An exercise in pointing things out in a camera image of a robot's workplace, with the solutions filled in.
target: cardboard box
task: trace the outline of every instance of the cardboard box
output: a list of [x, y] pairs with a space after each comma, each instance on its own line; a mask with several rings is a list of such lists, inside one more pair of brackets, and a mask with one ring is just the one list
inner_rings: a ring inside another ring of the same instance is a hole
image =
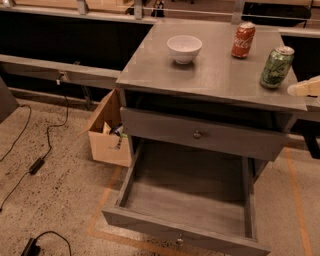
[[88, 131], [94, 160], [129, 167], [132, 156], [128, 138], [122, 138], [118, 145], [119, 136], [102, 133], [104, 122], [111, 128], [121, 123], [119, 92], [116, 89], [102, 99], [82, 133]]

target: red soda can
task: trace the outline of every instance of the red soda can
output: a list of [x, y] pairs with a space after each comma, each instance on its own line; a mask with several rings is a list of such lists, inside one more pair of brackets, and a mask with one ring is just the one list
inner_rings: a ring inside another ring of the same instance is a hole
[[256, 28], [252, 22], [241, 23], [234, 36], [231, 54], [244, 59], [248, 56]]

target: cabinet top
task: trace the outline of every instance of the cabinet top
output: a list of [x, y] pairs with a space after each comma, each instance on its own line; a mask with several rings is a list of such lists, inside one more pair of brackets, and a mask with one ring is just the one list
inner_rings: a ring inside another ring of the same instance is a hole
[[[306, 111], [303, 97], [287, 94], [297, 82], [293, 70], [277, 90], [259, 84], [260, 75], [275, 48], [283, 45], [277, 27], [257, 26], [249, 56], [231, 56], [236, 25], [223, 22], [159, 20], [119, 76], [126, 89], [188, 96], [278, 111]], [[202, 41], [200, 54], [181, 65], [169, 56], [167, 41], [191, 35]]]

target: green soda can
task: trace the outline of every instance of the green soda can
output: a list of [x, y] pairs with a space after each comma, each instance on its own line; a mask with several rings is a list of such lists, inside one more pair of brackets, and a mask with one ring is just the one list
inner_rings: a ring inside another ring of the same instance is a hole
[[286, 78], [294, 58], [294, 50], [288, 46], [277, 47], [269, 55], [260, 77], [260, 84], [275, 89]]

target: drawer knob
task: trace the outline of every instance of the drawer knob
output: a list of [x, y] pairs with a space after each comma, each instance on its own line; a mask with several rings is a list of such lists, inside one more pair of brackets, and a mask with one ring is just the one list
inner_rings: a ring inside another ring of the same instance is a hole
[[193, 138], [195, 138], [195, 139], [200, 139], [202, 137], [202, 134], [201, 134], [201, 132], [199, 132], [199, 131], [195, 131], [194, 132], [194, 134], [193, 134]]

